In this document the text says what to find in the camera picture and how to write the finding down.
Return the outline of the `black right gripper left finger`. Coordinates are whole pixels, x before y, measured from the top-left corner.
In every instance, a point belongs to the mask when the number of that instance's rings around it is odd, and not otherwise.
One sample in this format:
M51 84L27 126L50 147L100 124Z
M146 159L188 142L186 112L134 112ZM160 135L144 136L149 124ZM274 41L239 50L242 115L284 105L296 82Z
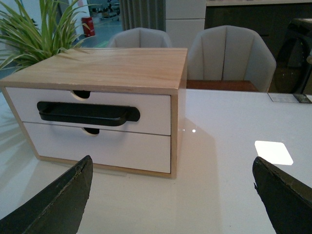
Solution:
M85 156L0 221L2 234L76 234L89 198L93 161Z

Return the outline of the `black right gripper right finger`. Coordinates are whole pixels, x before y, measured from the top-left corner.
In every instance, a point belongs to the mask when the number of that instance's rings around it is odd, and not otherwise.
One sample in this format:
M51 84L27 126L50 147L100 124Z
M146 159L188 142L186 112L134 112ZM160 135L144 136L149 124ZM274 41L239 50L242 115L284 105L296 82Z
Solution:
M261 157L252 166L254 187L277 234L312 232L312 189Z

